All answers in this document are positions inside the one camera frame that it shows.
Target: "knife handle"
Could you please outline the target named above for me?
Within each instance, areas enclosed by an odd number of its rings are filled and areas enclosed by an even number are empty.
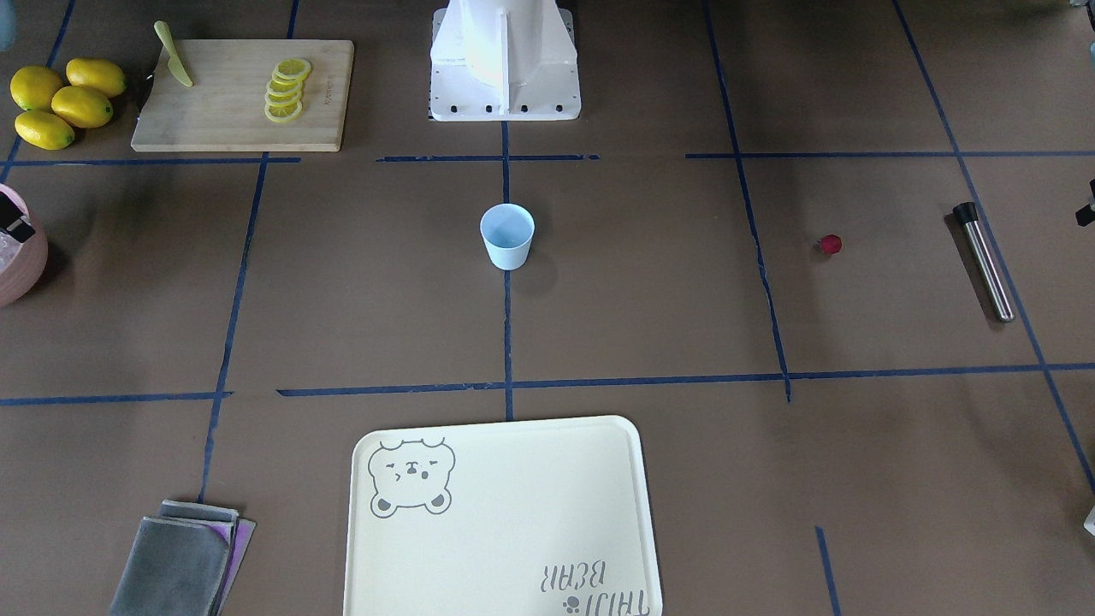
[[[152,27],[155,30],[155,35],[160,37],[160,42],[163,43],[163,47],[168,49],[168,54],[173,58],[177,58],[178,51],[175,50],[175,40],[171,37],[171,28],[168,27],[168,22],[158,21]]]

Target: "pink bowl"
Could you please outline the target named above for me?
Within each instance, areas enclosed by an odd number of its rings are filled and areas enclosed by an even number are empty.
[[[8,266],[0,269],[0,305],[7,305],[31,290],[34,282],[38,281],[42,270],[46,268],[49,244],[46,242],[46,233],[34,213],[26,208],[23,197],[5,184],[0,184],[0,191],[11,197],[11,200],[27,214],[31,225],[37,231],[19,248]]]

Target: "red berry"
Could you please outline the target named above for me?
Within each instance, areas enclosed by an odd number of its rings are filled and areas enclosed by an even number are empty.
[[[826,254],[837,254],[840,248],[844,246],[844,242],[840,241],[840,235],[828,234],[818,241],[818,247],[821,252]]]

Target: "whole lemon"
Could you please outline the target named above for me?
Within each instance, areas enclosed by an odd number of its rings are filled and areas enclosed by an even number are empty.
[[[38,109],[19,114],[15,117],[15,131],[27,143],[45,150],[59,150],[76,139],[76,132],[67,121]]]
[[[72,58],[65,65],[65,77],[72,85],[87,85],[113,98],[126,91],[126,75],[118,65],[103,58]]]
[[[80,128],[99,128],[114,116],[111,101],[87,85],[66,85],[54,94],[49,107],[61,119]]]
[[[65,83],[61,75],[44,66],[25,66],[11,77],[11,97],[20,107],[48,109],[49,101]]]

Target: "stack of lemon slices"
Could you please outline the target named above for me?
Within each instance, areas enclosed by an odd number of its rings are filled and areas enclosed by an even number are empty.
[[[277,63],[266,84],[266,117],[283,124],[300,117],[304,111],[304,80],[312,72],[312,62],[304,58],[286,58]]]

